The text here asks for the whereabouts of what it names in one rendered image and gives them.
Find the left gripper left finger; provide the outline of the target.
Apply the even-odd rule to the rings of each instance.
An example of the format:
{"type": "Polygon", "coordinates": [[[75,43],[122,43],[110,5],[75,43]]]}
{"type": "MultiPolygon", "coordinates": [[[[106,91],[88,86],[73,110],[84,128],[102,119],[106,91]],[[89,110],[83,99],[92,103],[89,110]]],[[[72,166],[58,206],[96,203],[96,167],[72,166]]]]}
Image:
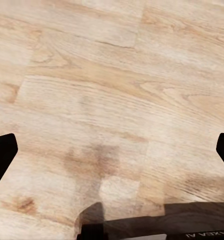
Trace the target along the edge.
{"type": "Polygon", "coordinates": [[[17,152],[17,140],[13,133],[0,136],[0,180],[17,152]]]}

